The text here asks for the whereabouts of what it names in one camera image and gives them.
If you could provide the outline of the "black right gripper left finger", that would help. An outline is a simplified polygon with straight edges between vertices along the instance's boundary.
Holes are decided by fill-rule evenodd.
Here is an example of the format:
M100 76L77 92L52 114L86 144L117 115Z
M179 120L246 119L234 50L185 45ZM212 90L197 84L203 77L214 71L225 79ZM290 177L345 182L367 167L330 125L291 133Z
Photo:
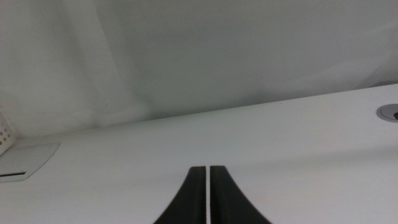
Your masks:
M154 224L206 224L206 167L191 167L180 189Z

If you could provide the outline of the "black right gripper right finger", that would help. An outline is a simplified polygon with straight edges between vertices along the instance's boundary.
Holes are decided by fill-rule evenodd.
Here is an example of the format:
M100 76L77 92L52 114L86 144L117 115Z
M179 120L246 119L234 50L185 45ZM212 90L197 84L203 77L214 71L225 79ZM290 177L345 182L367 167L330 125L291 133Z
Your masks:
M212 223L271 224L246 198L225 166L210 167Z

